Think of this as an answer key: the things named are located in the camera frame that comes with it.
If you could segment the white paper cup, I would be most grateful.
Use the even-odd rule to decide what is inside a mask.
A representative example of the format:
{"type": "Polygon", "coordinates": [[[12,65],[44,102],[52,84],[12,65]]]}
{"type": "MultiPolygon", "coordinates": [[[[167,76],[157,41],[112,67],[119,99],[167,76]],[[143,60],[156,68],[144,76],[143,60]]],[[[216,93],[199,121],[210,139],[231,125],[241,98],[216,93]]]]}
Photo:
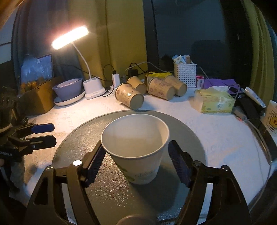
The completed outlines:
{"type": "Polygon", "coordinates": [[[169,127],[162,119],[139,113],[109,123],[101,144],[129,182],[144,185],[157,176],[169,137],[169,127]]]}

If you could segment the brown paper cup front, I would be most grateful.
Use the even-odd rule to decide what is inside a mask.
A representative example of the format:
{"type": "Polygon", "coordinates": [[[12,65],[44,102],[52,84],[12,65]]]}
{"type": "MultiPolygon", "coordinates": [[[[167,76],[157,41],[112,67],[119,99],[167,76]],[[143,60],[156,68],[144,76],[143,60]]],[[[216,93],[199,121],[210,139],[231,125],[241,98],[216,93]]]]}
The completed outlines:
{"type": "Polygon", "coordinates": [[[129,83],[122,83],[117,87],[115,98],[132,110],[139,109],[144,102],[144,96],[129,83]]]}

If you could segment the brown paper cup right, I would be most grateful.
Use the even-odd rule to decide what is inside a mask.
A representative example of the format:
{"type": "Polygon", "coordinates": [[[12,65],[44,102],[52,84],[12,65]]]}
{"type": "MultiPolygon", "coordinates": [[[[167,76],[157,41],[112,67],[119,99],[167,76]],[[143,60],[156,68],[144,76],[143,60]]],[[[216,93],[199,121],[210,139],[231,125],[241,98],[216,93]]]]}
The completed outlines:
{"type": "Polygon", "coordinates": [[[174,90],[175,90],[175,95],[182,97],[185,95],[185,93],[187,92],[187,85],[178,80],[175,76],[173,75],[169,75],[167,77],[164,78],[164,81],[169,83],[171,86],[173,86],[174,90]]]}

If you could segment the cardboard box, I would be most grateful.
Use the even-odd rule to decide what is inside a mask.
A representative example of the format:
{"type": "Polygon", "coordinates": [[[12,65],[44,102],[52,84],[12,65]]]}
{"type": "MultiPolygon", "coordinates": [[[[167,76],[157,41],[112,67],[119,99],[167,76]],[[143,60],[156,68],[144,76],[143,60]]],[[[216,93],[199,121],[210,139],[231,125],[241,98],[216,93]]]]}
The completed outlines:
{"type": "Polygon", "coordinates": [[[52,87],[63,81],[63,77],[58,76],[21,95],[19,105],[22,112],[26,116],[36,116],[50,111],[57,97],[52,87]]]}

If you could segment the white plate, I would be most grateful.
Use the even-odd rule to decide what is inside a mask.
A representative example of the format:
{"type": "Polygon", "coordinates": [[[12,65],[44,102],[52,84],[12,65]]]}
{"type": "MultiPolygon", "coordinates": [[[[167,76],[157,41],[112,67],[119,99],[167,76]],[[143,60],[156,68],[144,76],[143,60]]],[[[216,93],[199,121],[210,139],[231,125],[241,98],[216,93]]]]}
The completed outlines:
{"type": "Polygon", "coordinates": [[[65,101],[61,100],[59,97],[56,97],[53,102],[56,106],[67,106],[67,105],[76,103],[77,101],[82,99],[84,97],[84,95],[85,95],[85,91],[84,91],[84,89],[82,89],[81,93],[76,97],[73,97],[73,98],[71,98],[69,100],[65,100],[65,101]]]}

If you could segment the plastic fruit bag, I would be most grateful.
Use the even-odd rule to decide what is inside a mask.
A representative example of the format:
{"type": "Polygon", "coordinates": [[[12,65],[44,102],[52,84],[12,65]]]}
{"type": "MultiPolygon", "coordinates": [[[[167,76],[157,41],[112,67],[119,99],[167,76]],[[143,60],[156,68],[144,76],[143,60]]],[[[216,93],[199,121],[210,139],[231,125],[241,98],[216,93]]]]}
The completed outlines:
{"type": "Polygon", "coordinates": [[[26,55],[21,65],[20,91],[25,93],[53,78],[51,54],[40,58],[26,55]]]}

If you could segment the pink small bowl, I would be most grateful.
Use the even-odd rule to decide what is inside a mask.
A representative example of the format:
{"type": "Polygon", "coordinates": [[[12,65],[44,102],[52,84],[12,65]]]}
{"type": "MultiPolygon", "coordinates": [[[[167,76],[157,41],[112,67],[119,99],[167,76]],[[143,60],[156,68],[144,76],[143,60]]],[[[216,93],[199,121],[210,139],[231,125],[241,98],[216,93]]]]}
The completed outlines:
{"type": "Polygon", "coordinates": [[[75,79],[71,79],[71,80],[67,80],[67,81],[64,81],[60,84],[57,85],[57,88],[62,88],[62,87],[66,87],[66,86],[69,86],[75,82],[77,82],[79,79],[78,78],[75,78],[75,79]]]}

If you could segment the white tablecloth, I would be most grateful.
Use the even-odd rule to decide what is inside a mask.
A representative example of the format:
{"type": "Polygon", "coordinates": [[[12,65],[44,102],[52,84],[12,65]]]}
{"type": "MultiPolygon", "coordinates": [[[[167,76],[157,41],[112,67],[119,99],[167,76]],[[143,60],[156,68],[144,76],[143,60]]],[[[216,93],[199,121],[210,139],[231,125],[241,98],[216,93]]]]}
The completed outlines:
{"type": "MultiPolygon", "coordinates": [[[[194,92],[193,88],[189,88],[184,96],[174,97],[170,101],[147,95],[142,109],[165,113],[186,124],[200,140],[208,166],[228,165],[250,210],[254,210],[265,192],[274,166],[268,162],[255,135],[242,120],[233,114],[206,114],[193,109],[190,99],[194,92]]],[[[53,123],[53,134],[61,143],[71,131],[86,121],[126,109],[111,94],[92,100],[83,98],[69,106],[55,106],[45,114],[30,116],[29,120],[37,124],[53,123]]]]}

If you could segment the white cartoon mug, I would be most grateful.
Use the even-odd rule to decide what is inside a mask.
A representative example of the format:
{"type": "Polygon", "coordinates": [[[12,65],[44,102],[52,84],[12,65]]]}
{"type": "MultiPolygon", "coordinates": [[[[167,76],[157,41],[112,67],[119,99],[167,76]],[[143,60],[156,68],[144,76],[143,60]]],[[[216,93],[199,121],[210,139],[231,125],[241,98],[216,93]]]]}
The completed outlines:
{"type": "Polygon", "coordinates": [[[277,125],[277,103],[270,100],[265,115],[261,118],[264,126],[276,136],[277,125]]]}

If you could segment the white charger plug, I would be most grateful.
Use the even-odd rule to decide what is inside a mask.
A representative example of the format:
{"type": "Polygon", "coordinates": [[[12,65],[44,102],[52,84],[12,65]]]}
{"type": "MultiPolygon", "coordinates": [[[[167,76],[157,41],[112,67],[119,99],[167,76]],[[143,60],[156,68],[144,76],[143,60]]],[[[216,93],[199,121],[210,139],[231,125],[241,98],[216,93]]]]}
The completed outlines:
{"type": "Polygon", "coordinates": [[[112,82],[113,86],[116,88],[120,85],[120,75],[119,74],[112,74],[112,82]]]}

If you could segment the yellow tissue pack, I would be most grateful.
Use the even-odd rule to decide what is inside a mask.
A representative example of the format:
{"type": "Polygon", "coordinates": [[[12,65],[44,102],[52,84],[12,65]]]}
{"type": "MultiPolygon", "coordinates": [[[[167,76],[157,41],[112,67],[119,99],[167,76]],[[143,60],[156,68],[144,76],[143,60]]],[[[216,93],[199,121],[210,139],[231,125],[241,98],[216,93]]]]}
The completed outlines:
{"type": "Polygon", "coordinates": [[[228,86],[198,89],[190,101],[191,106],[200,113],[231,113],[235,98],[228,91],[228,86]]]}

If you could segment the white tube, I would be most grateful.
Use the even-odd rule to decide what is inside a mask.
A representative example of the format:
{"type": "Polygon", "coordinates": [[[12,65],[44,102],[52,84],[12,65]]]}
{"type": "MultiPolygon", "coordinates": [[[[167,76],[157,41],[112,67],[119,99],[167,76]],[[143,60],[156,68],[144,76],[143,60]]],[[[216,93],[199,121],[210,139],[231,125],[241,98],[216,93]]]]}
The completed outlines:
{"type": "Polygon", "coordinates": [[[245,88],[245,93],[257,104],[259,104],[262,108],[266,108],[265,103],[261,100],[261,98],[249,87],[245,88]]]}

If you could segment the yellow curtain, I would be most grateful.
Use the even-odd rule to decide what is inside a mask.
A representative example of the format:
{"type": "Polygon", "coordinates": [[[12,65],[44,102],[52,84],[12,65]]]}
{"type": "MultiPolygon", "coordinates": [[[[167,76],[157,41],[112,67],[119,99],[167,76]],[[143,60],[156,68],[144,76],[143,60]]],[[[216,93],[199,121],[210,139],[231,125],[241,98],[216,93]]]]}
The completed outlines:
{"type": "MultiPolygon", "coordinates": [[[[123,75],[131,63],[147,60],[142,1],[69,1],[68,6],[70,21],[89,30],[75,45],[104,87],[112,84],[113,70],[123,75]]],[[[87,67],[79,60],[88,79],[87,67]]]]}

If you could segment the small pink box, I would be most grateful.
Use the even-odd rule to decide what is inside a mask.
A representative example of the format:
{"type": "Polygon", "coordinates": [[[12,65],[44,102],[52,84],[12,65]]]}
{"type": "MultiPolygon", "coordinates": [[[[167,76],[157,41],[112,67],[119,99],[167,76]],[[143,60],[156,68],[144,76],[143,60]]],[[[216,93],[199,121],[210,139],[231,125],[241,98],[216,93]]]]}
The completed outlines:
{"type": "Polygon", "coordinates": [[[196,88],[202,89],[204,87],[205,78],[202,75],[196,75],[196,88]]]}

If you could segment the yellow bag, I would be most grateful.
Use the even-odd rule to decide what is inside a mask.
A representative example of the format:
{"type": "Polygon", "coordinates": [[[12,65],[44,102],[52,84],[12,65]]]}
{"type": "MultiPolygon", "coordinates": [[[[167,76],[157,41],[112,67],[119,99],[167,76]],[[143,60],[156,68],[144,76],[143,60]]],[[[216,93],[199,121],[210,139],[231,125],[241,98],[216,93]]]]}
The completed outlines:
{"type": "Polygon", "coordinates": [[[164,79],[167,76],[173,75],[171,72],[149,72],[146,74],[147,76],[151,76],[151,77],[157,77],[157,78],[161,78],[164,79]]]}

